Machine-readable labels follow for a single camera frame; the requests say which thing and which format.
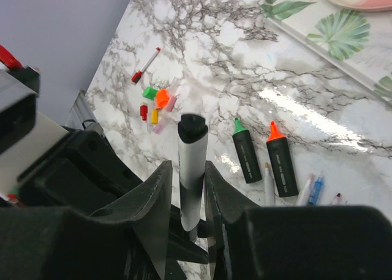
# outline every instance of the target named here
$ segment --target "leaf print tray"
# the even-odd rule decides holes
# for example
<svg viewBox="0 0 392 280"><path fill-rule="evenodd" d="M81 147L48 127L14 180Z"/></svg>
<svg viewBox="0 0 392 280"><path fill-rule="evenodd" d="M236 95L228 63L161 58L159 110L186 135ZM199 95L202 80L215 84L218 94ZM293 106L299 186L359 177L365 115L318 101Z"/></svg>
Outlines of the leaf print tray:
<svg viewBox="0 0 392 280"><path fill-rule="evenodd" d="M392 12L364 13L327 0L265 0L268 21L392 105Z"/></svg>

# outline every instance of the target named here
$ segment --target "blue pen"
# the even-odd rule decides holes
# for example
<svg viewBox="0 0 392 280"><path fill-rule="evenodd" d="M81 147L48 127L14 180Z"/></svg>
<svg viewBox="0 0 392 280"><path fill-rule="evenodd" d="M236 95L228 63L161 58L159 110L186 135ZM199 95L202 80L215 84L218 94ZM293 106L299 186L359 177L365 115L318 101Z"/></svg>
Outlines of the blue pen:
<svg viewBox="0 0 392 280"><path fill-rule="evenodd" d="M307 205L316 205L321 194L321 190L323 189L324 186L324 177L321 174L318 176L316 182L313 185L312 193L311 196L309 197L309 201L307 202Z"/></svg>

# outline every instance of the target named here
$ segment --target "gray wall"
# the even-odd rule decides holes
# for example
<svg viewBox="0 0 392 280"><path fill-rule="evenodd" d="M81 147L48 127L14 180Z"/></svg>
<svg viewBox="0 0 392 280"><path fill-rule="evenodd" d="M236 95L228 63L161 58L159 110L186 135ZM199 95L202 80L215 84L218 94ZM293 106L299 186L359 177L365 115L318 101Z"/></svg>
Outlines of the gray wall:
<svg viewBox="0 0 392 280"><path fill-rule="evenodd" d="M38 109L64 124L130 0L0 0L0 44L42 73Z"/></svg>

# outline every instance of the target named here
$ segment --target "marble surface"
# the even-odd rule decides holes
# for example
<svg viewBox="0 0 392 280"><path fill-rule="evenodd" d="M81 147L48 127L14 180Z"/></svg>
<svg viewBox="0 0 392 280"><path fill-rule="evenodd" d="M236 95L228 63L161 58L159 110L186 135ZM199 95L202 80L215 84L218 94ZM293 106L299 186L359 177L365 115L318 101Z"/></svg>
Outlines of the marble surface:
<svg viewBox="0 0 392 280"><path fill-rule="evenodd" d="M260 165L269 162L265 142L275 120L290 142L299 188L310 172L323 172L321 204L340 192L343 202L374 206L392 220L391 107L266 24L261 4L131 0L87 92L116 153L141 179L172 160L172 202L179 205L176 122L182 113L199 113L209 123L207 158L263 205L263 183L244 182L233 120L241 118L250 130ZM133 84L132 75L156 47L162 51ZM174 77L181 79L178 101L156 135L139 117L141 93L167 87ZM276 197L279 206L294 201ZM189 279L208 278L206 267L182 265Z"/></svg>

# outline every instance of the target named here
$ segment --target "orange highlighter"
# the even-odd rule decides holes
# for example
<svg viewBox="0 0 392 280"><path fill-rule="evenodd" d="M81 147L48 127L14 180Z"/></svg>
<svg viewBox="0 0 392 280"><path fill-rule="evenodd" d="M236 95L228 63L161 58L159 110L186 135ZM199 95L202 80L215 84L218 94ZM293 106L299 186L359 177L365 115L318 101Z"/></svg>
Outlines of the orange highlighter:
<svg viewBox="0 0 392 280"><path fill-rule="evenodd" d="M270 128L267 149L279 197L296 196L298 188L287 138L279 133L274 121L271 122Z"/></svg>

